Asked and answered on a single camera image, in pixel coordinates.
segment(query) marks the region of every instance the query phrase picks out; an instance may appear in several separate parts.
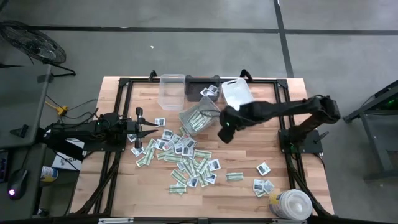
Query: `black fan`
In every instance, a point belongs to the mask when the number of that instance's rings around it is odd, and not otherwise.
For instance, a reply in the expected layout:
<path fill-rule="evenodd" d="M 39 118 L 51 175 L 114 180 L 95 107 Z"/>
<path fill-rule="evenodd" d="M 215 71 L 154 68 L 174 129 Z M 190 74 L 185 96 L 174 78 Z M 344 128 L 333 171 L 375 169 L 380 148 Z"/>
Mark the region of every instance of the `black fan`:
<path fill-rule="evenodd" d="M 29 57 L 43 64 L 50 64 L 72 72 L 57 76 L 76 75 L 75 71 L 59 66 L 67 60 L 62 47 L 42 32 L 30 29 L 27 24 L 18 21 L 0 22 L 0 35 Z"/>

